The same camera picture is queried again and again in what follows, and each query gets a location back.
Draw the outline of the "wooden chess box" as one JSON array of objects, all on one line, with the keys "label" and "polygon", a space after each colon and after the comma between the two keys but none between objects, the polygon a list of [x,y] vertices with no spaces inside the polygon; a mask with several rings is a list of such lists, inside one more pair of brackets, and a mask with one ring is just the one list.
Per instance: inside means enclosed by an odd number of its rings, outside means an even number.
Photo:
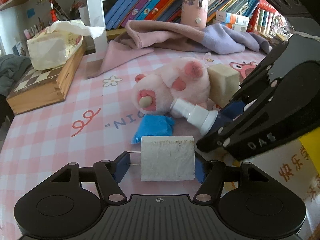
[{"label": "wooden chess box", "polygon": [[63,66],[47,70],[29,67],[7,96],[13,113],[18,115],[65,101],[85,50],[83,42]]}]

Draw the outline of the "white bookshelf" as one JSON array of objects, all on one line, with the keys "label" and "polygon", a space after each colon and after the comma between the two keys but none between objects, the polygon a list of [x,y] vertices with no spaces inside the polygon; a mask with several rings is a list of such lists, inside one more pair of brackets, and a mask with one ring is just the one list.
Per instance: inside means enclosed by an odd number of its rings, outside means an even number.
[{"label": "white bookshelf", "polygon": [[[11,54],[18,42],[25,43],[24,31],[39,24],[48,26],[52,19],[51,0],[8,0],[1,4],[1,51]],[[57,16],[69,20],[84,13],[85,25],[104,27],[103,0],[54,0],[59,6]]]}]

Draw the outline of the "pink purple blanket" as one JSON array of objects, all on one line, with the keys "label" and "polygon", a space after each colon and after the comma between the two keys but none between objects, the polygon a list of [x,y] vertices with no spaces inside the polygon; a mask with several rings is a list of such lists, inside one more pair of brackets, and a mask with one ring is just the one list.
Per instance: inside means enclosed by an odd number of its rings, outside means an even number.
[{"label": "pink purple blanket", "polygon": [[103,61],[98,66],[88,64],[86,78],[97,77],[152,53],[155,48],[220,55],[245,49],[266,54],[271,51],[269,42],[261,36],[238,32],[219,23],[198,28],[172,22],[129,20],[125,32],[109,42]]}]

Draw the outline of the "blue spray bottle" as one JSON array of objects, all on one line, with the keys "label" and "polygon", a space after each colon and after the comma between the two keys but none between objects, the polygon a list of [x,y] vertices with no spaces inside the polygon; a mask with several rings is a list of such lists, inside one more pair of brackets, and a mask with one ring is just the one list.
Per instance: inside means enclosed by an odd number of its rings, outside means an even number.
[{"label": "blue spray bottle", "polygon": [[215,132],[220,127],[231,123],[248,108],[242,101],[232,101],[223,109],[207,110],[200,105],[193,105],[183,99],[176,99],[170,110],[184,117],[187,122],[196,127],[201,136]]}]

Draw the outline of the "blue plastic bag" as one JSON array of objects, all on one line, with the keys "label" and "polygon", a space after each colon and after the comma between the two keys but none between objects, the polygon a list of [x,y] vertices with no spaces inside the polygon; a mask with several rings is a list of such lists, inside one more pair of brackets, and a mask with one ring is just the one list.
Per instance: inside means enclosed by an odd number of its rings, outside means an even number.
[{"label": "blue plastic bag", "polygon": [[175,120],[166,115],[145,115],[133,136],[131,143],[141,142],[142,137],[170,137],[173,134]]}]

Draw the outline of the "orange white medicine box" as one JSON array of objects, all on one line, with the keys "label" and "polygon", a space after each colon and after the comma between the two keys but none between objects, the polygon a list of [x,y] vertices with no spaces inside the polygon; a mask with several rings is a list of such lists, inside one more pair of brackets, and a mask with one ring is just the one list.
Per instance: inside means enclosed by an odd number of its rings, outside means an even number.
[{"label": "orange white medicine box", "polygon": [[234,31],[245,33],[249,24],[249,17],[231,14],[225,11],[217,11],[213,24],[219,23]]}]

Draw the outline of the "pile of clothes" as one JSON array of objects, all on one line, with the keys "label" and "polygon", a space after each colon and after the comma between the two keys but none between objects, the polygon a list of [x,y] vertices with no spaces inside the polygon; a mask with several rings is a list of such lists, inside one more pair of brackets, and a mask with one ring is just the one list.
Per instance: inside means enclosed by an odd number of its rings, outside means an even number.
[{"label": "pile of clothes", "polygon": [[31,60],[26,56],[14,54],[1,56],[0,94],[8,96],[14,84],[17,83],[31,66]]}]

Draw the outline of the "row of leaning books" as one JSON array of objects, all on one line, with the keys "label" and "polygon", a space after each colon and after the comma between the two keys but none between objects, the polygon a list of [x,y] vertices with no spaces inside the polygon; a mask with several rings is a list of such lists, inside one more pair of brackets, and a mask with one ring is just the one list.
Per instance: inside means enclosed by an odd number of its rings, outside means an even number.
[{"label": "row of leaning books", "polygon": [[[207,25],[217,11],[249,17],[246,32],[279,34],[284,17],[266,0],[208,0]],[[106,29],[124,28],[129,20],[180,23],[182,0],[117,0],[105,15]]]}]

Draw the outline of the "pink device box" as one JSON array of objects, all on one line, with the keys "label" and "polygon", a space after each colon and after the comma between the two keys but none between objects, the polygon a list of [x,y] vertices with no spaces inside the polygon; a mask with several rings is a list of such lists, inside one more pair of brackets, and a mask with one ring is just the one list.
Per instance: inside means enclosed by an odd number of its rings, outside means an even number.
[{"label": "pink device box", "polygon": [[208,0],[182,0],[181,24],[204,28],[207,24]]}]

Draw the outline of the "tissue pack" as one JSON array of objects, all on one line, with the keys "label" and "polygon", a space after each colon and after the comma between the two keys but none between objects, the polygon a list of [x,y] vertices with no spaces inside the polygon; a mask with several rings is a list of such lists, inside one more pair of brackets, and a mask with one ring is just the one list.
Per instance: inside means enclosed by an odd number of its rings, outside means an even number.
[{"label": "tissue pack", "polygon": [[85,36],[96,39],[104,30],[86,26],[81,20],[56,21],[27,41],[31,64],[35,70],[64,65],[81,47]]}]

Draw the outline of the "beige foam block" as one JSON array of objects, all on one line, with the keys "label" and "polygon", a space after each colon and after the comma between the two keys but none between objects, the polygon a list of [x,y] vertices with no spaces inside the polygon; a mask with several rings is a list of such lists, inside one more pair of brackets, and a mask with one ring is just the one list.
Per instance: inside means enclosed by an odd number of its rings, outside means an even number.
[{"label": "beige foam block", "polygon": [[207,72],[210,80],[209,98],[223,108],[238,91],[240,74],[224,64],[214,64],[207,68]]}]

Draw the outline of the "pink plush pig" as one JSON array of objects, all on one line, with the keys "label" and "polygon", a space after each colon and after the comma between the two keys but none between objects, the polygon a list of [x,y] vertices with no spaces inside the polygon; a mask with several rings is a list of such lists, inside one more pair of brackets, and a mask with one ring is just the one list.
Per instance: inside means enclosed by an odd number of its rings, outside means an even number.
[{"label": "pink plush pig", "polygon": [[171,109],[176,99],[207,107],[210,80],[205,60],[182,57],[150,74],[138,74],[131,99],[140,112],[148,115],[182,116]]}]

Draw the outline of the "pink checked tablecloth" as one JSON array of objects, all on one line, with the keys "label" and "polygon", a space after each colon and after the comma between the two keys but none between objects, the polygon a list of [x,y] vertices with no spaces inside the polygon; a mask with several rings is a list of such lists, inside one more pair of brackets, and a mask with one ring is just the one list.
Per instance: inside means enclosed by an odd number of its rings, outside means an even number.
[{"label": "pink checked tablecloth", "polygon": [[[1,239],[19,239],[14,219],[16,202],[67,163],[80,167],[114,160],[123,151],[139,151],[131,144],[143,117],[131,101],[135,76],[149,74],[181,57],[204,53],[155,49],[149,55],[85,79],[93,54],[84,56],[64,102],[15,116],[1,150]],[[299,140],[259,155],[251,162],[297,194],[307,208],[302,239],[319,239],[319,174]],[[129,168],[120,183],[131,194],[189,194],[199,182],[143,182],[140,167]]]}]

